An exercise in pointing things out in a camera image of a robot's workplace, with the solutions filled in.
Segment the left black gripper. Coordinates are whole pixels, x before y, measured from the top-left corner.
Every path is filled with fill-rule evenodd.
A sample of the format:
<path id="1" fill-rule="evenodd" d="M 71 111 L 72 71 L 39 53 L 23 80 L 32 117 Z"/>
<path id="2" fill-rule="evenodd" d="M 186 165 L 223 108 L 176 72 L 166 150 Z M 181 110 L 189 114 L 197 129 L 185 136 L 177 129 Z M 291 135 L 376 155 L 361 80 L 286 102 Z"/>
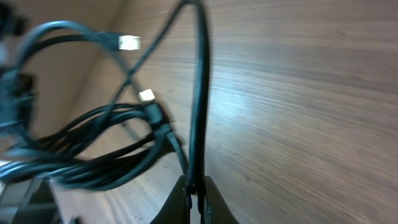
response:
<path id="1" fill-rule="evenodd" d="M 18 14 L 15 7 L 1 1 L 1 136 L 9 135 L 22 125 L 28 127 L 31 112 L 34 78 L 30 75 L 14 75 L 6 65 L 9 51 L 5 40 L 24 34 L 27 19 Z"/>

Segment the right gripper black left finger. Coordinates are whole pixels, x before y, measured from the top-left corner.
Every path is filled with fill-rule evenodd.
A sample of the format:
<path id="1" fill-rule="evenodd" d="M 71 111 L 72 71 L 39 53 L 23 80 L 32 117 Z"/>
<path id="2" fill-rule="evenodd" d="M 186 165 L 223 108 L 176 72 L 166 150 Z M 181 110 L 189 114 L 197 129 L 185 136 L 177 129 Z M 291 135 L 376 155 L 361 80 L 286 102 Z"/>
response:
<path id="1" fill-rule="evenodd" d="M 187 188 L 187 176 L 181 175 L 160 212 L 150 224 L 189 224 L 190 193 Z"/>

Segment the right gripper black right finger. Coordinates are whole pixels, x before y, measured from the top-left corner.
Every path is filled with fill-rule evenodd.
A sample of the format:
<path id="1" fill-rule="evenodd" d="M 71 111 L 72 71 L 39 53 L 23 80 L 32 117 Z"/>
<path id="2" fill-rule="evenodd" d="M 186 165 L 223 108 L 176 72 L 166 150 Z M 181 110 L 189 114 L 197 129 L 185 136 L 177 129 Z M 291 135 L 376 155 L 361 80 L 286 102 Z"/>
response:
<path id="1" fill-rule="evenodd" d="M 205 176 L 205 224 L 239 224 L 218 190 L 214 180 Z"/>

